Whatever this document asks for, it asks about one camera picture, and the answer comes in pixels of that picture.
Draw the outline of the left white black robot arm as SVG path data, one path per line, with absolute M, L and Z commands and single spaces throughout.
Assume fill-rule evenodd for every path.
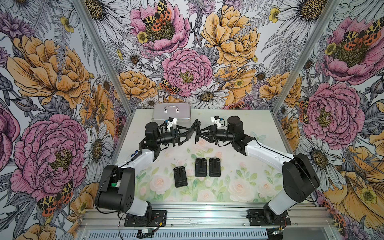
M 201 123 L 195 120 L 190 128 L 168 120 L 158 125 L 150 122 L 145 126 L 145 137 L 139 148 L 128 155 L 128 160 L 120 165 L 108 165 L 104 168 L 97 195 L 96 209 L 107 209 L 112 213 L 124 213 L 137 223 L 149 225 L 153 210 L 150 202 L 135 196 L 136 174 L 153 163 L 162 150 L 162 146 L 181 146 L 196 132 Z

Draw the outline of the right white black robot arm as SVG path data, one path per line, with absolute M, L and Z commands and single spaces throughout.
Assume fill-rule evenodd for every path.
M 288 209 L 306 200 L 321 184 L 306 155 L 288 154 L 260 143 L 245 133 L 244 124 L 238 116 L 229 117 L 225 125 L 221 124 L 220 117 L 215 116 L 213 125 L 205 128 L 201 128 L 200 121 L 195 120 L 194 128 L 196 142 L 203 139 L 215 145 L 220 142 L 230 144 L 236 152 L 260 160 L 279 171 L 283 188 L 264 205 L 263 213 L 258 216 L 267 225 L 275 225 Z

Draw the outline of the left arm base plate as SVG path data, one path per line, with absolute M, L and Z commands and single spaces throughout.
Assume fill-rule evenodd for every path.
M 167 213 L 166 210 L 152 210 L 151 214 L 146 214 L 143 217 L 127 215 L 124 227 L 133 228 L 133 227 L 149 227 L 155 228 L 160 223 L 162 223 L 162 227 L 166 225 L 167 221 Z

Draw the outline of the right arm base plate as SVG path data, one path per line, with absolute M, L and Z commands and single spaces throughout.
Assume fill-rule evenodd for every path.
M 247 210 L 246 218 L 251 226 L 290 226 L 291 219 L 288 211 L 284 211 L 281 215 L 276 215 L 272 211 L 262 209 Z

